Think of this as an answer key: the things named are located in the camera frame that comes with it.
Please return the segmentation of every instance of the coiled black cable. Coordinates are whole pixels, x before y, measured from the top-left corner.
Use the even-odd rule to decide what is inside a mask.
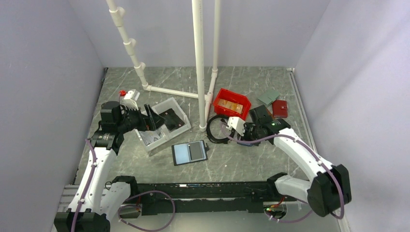
[[[211,123],[212,123],[213,120],[215,120],[217,118],[220,118],[221,122],[228,123],[229,117],[226,116],[226,115],[215,115],[215,116],[213,116],[211,119],[208,120],[208,124],[206,126],[206,136],[208,137],[208,139],[212,143],[215,143],[215,144],[228,144],[229,138],[217,139],[211,133]],[[235,130],[232,129],[232,132],[231,132],[230,136],[233,137],[234,135],[235,135]]]

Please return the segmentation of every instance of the white pvc pipe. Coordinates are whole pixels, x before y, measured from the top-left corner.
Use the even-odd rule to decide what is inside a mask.
[[[196,94],[196,93],[187,93],[187,92],[182,92],[182,91],[167,89],[167,88],[159,88],[159,87],[154,87],[154,86],[148,86],[146,88],[146,90],[160,92],[160,93],[174,94],[174,95],[178,95],[178,96],[182,96],[182,97],[198,98],[198,94]]]
[[[211,84],[209,85],[209,91],[208,91],[206,103],[205,103],[205,121],[208,121],[208,115],[209,115],[209,111],[210,111],[211,104],[212,104],[213,97],[214,97],[214,88],[215,88],[216,78],[217,78],[216,76],[212,76]]]
[[[205,120],[208,120],[209,111],[214,97],[215,81],[218,76],[218,50],[220,33],[220,0],[215,0],[214,12],[214,57],[211,74],[211,84],[209,85],[208,96],[205,103]]]
[[[204,37],[202,25],[202,0],[192,0],[193,35],[195,42],[196,80],[198,84],[199,130],[206,130]]]
[[[114,21],[115,26],[118,28],[118,31],[123,40],[125,49],[127,50],[128,55],[130,55],[131,57],[132,63],[134,64],[135,71],[137,72],[137,75],[141,80],[141,84],[143,87],[147,87],[148,82],[146,81],[145,76],[144,76],[145,64],[142,65],[138,61],[137,56],[135,55],[134,48],[133,48],[136,44],[135,39],[130,39],[128,37],[127,31],[125,30],[125,27],[124,27],[124,21],[122,20],[122,18],[125,14],[125,10],[122,7],[117,7],[114,0],[106,0],[106,1],[108,4],[108,7],[110,8],[109,11],[110,11],[111,17]]]
[[[220,33],[220,0],[215,0],[214,12],[214,60],[212,66],[212,77],[218,75],[218,49],[219,49],[219,33]]]

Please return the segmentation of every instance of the wire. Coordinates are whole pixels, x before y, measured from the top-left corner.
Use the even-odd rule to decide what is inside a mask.
[[[292,136],[290,136],[290,135],[286,135],[286,134],[273,134],[273,135],[269,135],[269,136],[267,136],[267,137],[264,137],[264,138],[262,138],[262,139],[257,139],[257,140],[254,140],[254,141],[240,141],[240,140],[237,140],[237,139],[235,139],[235,138],[229,136],[229,135],[224,131],[224,126],[226,126],[226,124],[224,124],[224,123],[221,122],[220,128],[221,128],[222,133],[223,133],[227,138],[229,138],[230,140],[235,141],[235,142],[237,142],[237,143],[255,144],[255,143],[259,143],[259,142],[262,142],[262,141],[265,141],[265,140],[268,140],[268,139],[273,139],[273,138],[276,138],[276,137],[285,137],[285,138],[291,139],[291,140],[297,142],[298,144],[300,144],[301,146],[303,146],[303,147],[314,157],[314,159],[315,159],[317,162],[320,161],[319,157],[315,154],[315,152],[312,150],[312,148],[310,148],[310,147],[309,147],[307,144],[305,144],[304,142],[302,142],[302,141],[300,141],[300,140],[297,140],[297,139],[295,139],[294,137],[292,137]],[[344,204],[344,199],[343,199],[342,188],[341,188],[339,182],[337,181],[335,175],[333,175],[333,173],[326,167],[326,165],[323,164],[323,162],[321,163],[321,166],[325,169],[325,171],[329,174],[330,178],[331,178],[331,179],[333,180],[333,182],[335,183],[336,188],[337,188],[337,192],[338,192],[338,194],[339,194],[339,200],[340,200],[340,215],[336,215],[336,214],[334,214],[333,212],[331,212],[330,214],[331,214],[332,216],[334,216],[335,218],[337,218],[337,219],[342,219],[342,218],[344,217],[344,214],[345,214],[345,204]],[[305,219],[305,218],[307,218],[310,214],[311,214],[311,212],[309,212],[308,214],[306,214],[306,215],[303,216],[302,218]]]
[[[86,196],[87,190],[88,190],[88,188],[89,188],[89,186],[90,186],[90,184],[91,184],[92,177],[94,176],[94,171],[95,171],[95,165],[94,165],[94,163],[97,161],[97,156],[95,155],[95,150],[94,150],[94,148],[92,147],[92,145],[91,145],[91,143],[90,143],[90,141],[89,141],[88,139],[86,139],[86,143],[88,144],[88,146],[89,146],[89,148],[90,148],[91,155],[92,155],[92,163],[93,163],[93,164],[91,165],[91,171],[90,171],[90,173],[89,173],[89,176],[88,176],[88,179],[87,179],[87,183],[86,183],[86,185],[84,186],[83,192],[81,193],[80,200],[84,199],[85,196]],[[75,213],[74,213],[73,222],[71,223],[71,232],[75,232],[75,224],[76,224],[76,222],[77,222],[78,213],[80,212],[80,208],[81,208],[81,205],[82,205],[82,204],[83,204],[83,203],[81,203],[81,201],[78,201],[78,203],[77,203],[77,208],[76,208]]]
[[[138,226],[136,226],[136,225],[134,225],[134,224],[131,224],[131,223],[127,222],[126,220],[122,219],[121,216],[120,216],[121,210],[124,209],[124,208],[127,208],[127,207],[134,207],[134,206],[130,206],[130,205],[122,206],[122,207],[120,207],[120,208],[118,209],[118,211],[117,211],[118,219],[119,219],[121,222],[123,222],[123,223],[125,223],[125,224],[127,224],[127,225],[129,225],[129,226],[132,226],[132,227],[134,227],[134,228],[136,228],[136,229],[138,229],[138,230],[145,231],[145,232],[158,232],[158,231],[162,231],[163,229],[167,228],[167,227],[171,224],[172,220],[173,220],[174,217],[175,217],[175,209],[176,209],[176,208],[175,208],[175,202],[174,202],[174,200],[172,200],[172,198],[171,198],[168,194],[166,194],[165,192],[159,191],[159,190],[151,190],[151,191],[143,192],[143,193],[140,193],[140,194],[138,194],[138,195],[132,196],[132,197],[126,199],[125,201],[129,201],[129,200],[132,200],[132,199],[134,199],[134,198],[136,198],[136,197],[140,197],[140,196],[143,196],[143,195],[146,195],[146,194],[150,194],[150,193],[160,193],[160,194],[163,194],[163,195],[165,195],[165,196],[171,201],[171,203],[172,203],[172,208],[173,208],[172,216],[171,216],[171,219],[169,219],[169,221],[167,222],[167,224],[165,224],[165,226],[163,226],[163,227],[161,227],[161,228],[159,228],[159,229],[156,229],[156,230],[147,230],[147,229],[143,229],[143,228],[141,228],[141,227],[138,227]]]
[[[279,205],[282,204],[282,202],[283,202],[284,200],[285,200],[285,197],[282,197],[282,199],[279,201],[279,203],[271,205],[271,208],[279,207]]]
[[[280,218],[276,219],[276,222],[281,222],[281,223],[295,223],[295,222],[300,222],[305,220],[307,217],[309,217],[309,215],[311,215],[313,213],[313,210],[310,210],[306,215],[304,215],[301,218],[298,218],[296,220],[280,220]],[[268,216],[269,219],[271,219],[271,217],[268,215],[268,213],[265,211],[265,214]]]
[[[109,188],[107,188],[107,183],[110,183],[110,185],[113,185],[113,182],[107,181],[107,182],[105,183],[105,185],[104,185],[104,188],[105,188],[106,190],[110,190]]]
[[[208,139],[214,144],[228,144],[229,138],[222,138],[217,139],[211,133],[211,122],[215,119],[221,118],[221,122],[225,122],[224,120],[228,120],[229,117],[226,115],[215,115],[211,119],[208,120],[208,124],[206,125],[206,136]],[[235,130],[232,130],[231,137],[235,135]]]

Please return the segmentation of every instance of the red clip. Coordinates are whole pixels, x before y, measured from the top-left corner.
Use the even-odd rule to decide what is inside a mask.
[[[127,94],[127,92],[125,90],[120,90],[119,95],[121,97],[124,97]]]

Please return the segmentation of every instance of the clear plastic bin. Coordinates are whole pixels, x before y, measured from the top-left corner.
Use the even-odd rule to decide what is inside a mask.
[[[184,121],[184,125],[174,131],[169,131],[166,125],[162,125],[156,131],[137,131],[135,132],[138,135],[142,145],[145,148],[145,151],[149,152],[156,147],[166,143],[167,141],[177,137],[178,135],[191,129],[190,121],[188,120],[187,115],[182,111],[181,107],[176,102],[175,98],[169,98],[163,102],[158,103],[152,107],[155,113],[161,114],[169,109],[173,109],[175,114]]]

